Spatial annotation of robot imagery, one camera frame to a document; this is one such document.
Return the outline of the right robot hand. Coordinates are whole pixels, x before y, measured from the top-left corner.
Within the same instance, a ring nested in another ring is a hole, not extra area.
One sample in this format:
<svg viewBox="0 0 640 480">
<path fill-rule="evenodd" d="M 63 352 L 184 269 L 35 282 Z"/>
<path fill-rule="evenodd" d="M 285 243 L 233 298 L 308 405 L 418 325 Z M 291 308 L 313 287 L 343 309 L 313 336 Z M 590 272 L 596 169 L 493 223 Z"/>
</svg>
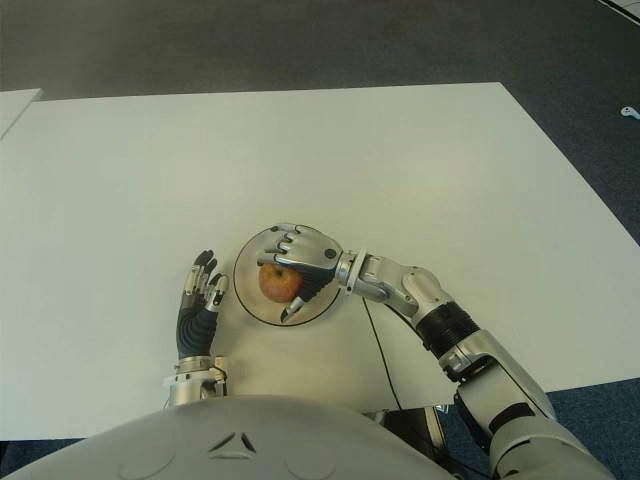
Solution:
<svg viewBox="0 0 640 480">
<path fill-rule="evenodd" d="M 279 265 L 302 277 L 296 296 L 280 315 L 281 322 L 286 323 L 334 280 L 343 249 L 334 239 L 309 226 L 280 223 L 271 231 L 279 237 L 258 255 L 257 264 Z"/>
</svg>

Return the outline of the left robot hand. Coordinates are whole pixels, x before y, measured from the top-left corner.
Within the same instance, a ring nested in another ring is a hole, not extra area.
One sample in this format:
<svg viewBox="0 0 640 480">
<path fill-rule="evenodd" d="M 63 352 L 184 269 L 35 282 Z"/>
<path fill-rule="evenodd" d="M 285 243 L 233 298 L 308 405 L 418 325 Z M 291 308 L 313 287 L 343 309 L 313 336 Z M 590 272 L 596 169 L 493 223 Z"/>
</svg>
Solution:
<svg viewBox="0 0 640 480">
<path fill-rule="evenodd" d="M 218 315 L 229 278 L 215 273 L 218 260 L 212 250 L 202 251 L 185 279 L 176 324 L 178 359 L 210 356 Z"/>
</svg>

